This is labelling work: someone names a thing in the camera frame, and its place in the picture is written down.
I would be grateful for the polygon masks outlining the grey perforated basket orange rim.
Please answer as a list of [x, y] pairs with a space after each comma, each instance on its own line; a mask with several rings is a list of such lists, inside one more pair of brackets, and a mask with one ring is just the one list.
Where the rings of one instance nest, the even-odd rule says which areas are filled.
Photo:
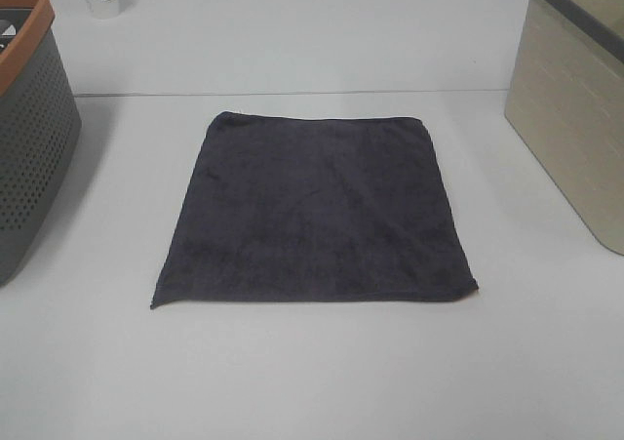
[[10, 281], [66, 176], [82, 120], [50, 0], [1, 0], [1, 280]]

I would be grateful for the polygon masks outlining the dark grey towel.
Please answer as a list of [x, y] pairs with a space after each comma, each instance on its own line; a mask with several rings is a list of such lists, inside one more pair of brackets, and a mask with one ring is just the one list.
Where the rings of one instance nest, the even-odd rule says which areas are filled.
[[477, 290], [420, 120], [223, 112], [151, 304], [448, 302]]

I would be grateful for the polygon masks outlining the beige basket grey rim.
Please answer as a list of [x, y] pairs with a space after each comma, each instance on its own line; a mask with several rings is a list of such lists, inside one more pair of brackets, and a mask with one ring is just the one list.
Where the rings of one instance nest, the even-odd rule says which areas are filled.
[[528, 0], [505, 111], [598, 242], [623, 252], [623, 0]]

